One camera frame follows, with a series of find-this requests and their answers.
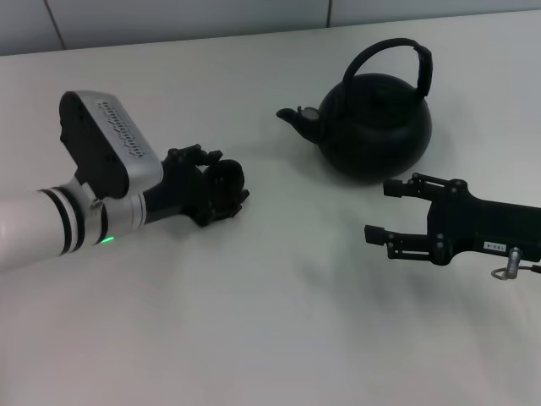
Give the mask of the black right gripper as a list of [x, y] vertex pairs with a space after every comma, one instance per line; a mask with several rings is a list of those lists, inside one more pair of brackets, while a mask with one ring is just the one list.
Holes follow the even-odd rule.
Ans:
[[455, 255], [477, 252], [507, 257], [511, 249], [525, 261], [540, 262], [540, 209], [481, 200], [462, 179], [444, 180], [414, 173], [405, 182], [387, 179], [384, 195], [432, 201], [427, 234], [397, 233], [366, 225], [368, 244], [385, 246], [392, 260], [428, 261], [446, 266]]

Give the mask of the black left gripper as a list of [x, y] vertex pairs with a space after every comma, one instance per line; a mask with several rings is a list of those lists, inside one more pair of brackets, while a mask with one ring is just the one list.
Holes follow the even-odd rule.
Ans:
[[238, 193], [218, 194], [198, 208], [203, 194], [202, 172], [197, 167], [213, 165], [222, 156], [221, 151], [207, 152], [199, 144], [170, 149], [161, 163], [162, 181], [143, 193], [145, 224], [168, 217], [186, 216], [198, 226], [207, 227], [213, 222], [235, 217], [249, 197], [247, 189]]

